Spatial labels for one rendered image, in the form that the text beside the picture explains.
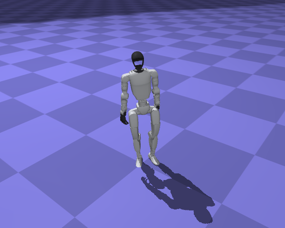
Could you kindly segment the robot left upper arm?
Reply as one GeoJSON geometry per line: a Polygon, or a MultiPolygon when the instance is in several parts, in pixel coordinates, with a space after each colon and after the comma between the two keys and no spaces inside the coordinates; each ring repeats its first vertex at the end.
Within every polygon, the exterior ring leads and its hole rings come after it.
{"type": "Polygon", "coordinates": [[[155,69],[149,69],[149,72],[150,72],[151,77],[152,77],[152,86],[153,86],[152,93],[154,95],[159,94],[160,91],[158,88],[158,73],[155,69]]]}

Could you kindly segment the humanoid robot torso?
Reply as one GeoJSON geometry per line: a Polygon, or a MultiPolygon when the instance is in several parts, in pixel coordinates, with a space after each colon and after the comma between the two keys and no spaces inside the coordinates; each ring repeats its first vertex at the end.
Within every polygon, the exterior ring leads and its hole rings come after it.
{"type": "MultiPolygon", "coordinates": [[[[143,70],[143,68],[141,69],[143,70]]],[[[147,68],[141,73],[136,73],[135,70],[131,70],[130,73],[130,85],[133,95],[138,103],[136,103],[138,115],[145,115],[150,113],[150,105],[146,100],[151,93],[151,74],[147,68]]]]}

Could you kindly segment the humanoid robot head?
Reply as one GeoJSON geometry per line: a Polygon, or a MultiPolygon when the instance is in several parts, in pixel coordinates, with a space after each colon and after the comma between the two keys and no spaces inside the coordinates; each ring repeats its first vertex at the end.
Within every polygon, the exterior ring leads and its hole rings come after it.
{"type": "Polygon", "coordinates": [[[143,54],[141,52],[135,51],[135,52],[132,53],[132,62],[133,62],[133,65],[135,66],[135,69],[137,70],[137,71],[134,71],[134,72],[141,73],[141,72],[144,71],[144,69],[141,70],[142,67],[143,67],[143,64],[144,64],[144,57],[143,57],[143,54]],[[141,60],[142,60],[142,65],[135,65],[134,64],[135,61],[141,61],[141,60]]]}

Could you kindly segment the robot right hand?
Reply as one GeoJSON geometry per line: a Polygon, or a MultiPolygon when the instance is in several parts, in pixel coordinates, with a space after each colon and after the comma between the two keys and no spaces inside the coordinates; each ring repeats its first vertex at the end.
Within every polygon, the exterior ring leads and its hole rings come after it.
{"type": "Polygon", "coordinates": [[[126,121],[126,118],[125,118],[125,116],[126,116],[126,112],[124,112],[123,113],[123,115],[122,114],[120,114],[121,116],[120,116],[120,121],[122,121],[122,123],[123,124],[128,124],[128,122],[126,121]]]}

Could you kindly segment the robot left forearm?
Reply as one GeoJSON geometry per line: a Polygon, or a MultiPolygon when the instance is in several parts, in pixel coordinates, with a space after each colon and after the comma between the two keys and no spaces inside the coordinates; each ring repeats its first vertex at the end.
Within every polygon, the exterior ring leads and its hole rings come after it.
{"type": "Polygon", "coordinates": [[[154,107],[156,108],[156,106],[160,106],[160,94],[156,94],[156,95],[153,95],[154,97],[154,107]]]}

